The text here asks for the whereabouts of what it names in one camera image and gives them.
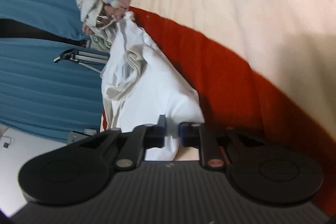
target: ribbed black surface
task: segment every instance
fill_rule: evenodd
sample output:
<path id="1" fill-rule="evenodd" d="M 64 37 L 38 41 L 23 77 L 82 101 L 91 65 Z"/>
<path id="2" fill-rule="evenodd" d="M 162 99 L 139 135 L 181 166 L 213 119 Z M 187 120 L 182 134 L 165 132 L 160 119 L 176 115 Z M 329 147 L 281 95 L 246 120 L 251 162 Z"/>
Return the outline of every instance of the ribbed black surface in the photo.
<path id="1" fill-rule="evenodd" d="M 247 200 L 223 173 L 198 162 L 144 162 L 118 173 L 94 199 L 71 207 L 28 204 L 17 224 L 319 224 L 328 216 L 312 203 L 272 208 Z"/>

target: round black pad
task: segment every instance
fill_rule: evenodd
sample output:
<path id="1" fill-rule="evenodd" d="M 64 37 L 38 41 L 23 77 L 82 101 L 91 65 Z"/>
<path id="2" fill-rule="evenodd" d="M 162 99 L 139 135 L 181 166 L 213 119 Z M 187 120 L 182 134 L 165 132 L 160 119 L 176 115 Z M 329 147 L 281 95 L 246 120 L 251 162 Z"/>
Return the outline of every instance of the round black pad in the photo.
<path id="1" fill-rule="evenodd" d="M 29 201 L 65 206 L 92 198 L 105 188 L 109 177 L 108 165 L 95 150 L 71 146 L 28 161 L 18 182 Z"/>
<path id="2" fill-rule="evenodd" d="M 233 183 L 263 203 L 290 205 L 312 198 L 323 174 L 311 158 L 278 146 L 246 150 L 231 166 Z"/>

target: metal screw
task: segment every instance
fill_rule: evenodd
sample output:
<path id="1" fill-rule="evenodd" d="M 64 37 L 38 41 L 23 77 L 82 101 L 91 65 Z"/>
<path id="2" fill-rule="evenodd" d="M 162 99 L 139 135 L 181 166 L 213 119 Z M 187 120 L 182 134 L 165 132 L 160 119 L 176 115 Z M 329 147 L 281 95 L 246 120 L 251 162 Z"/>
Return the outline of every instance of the metal screw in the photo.
<path id="1" fill-rule="evenodd" d="M 120 168 L 127 168 L 132 166 L 133 161 L 131 161 L 130 159 L 127 158 L 122 158 L 120 160 L 117 161 L 116 165 Z"/>
<path id="2" fill-rule="evenodd" d="M 208 165 L 212 168 L 219 168 L 219 167 L 222 167 L 224 165 L 224 161 L 222 161 L 221 159 L 218 159 L 218 158 L 213 158 L 213 159 L 208 161 Z"/>

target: white cloth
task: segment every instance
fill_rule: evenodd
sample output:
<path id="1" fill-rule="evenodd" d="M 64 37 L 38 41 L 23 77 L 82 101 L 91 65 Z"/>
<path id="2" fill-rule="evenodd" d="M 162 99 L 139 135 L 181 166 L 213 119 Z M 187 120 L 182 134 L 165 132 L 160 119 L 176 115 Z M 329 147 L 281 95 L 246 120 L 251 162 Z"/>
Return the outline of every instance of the white cloth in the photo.
<path id="1" fill-rule="evenodd" d="M 103 27 L 97 27 L 98 17 L 103 9 L 104 3 L 108 0 L 76 0 L 77 7 L 81 11 L 81 21 L 95 33 L 95 35 L 107 41 L 108 47 L 113 44 L 115 36 L 115 28 L 112 26 L 116 22 L 116 18 L 112 18 L 110 22 Z"/>
<path id="2" fill-rule="evenodd" d="M 101 73 L 108 128 L 130 132 L 141 124 L 156 124 L 164 114 L 165 147 L 147 150 L 145 160 L 173 160 L 179 147 L 179 123 L 204 122 L 198 94 L 131 16 L 127 12 L 117 23 L 110 58 Z"/>

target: black cloth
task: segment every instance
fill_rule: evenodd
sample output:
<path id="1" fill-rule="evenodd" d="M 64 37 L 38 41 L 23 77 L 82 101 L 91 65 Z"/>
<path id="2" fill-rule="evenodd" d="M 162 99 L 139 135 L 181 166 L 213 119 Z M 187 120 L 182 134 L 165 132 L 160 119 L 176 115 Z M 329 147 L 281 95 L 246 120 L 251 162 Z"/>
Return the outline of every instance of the black cloth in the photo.
<path id="1" fill-rule="evenodd" d="M 82 46 L 85 40 L 71 40 L 11 19 L 0 19 L 1 38 L 35 38 Z"/>

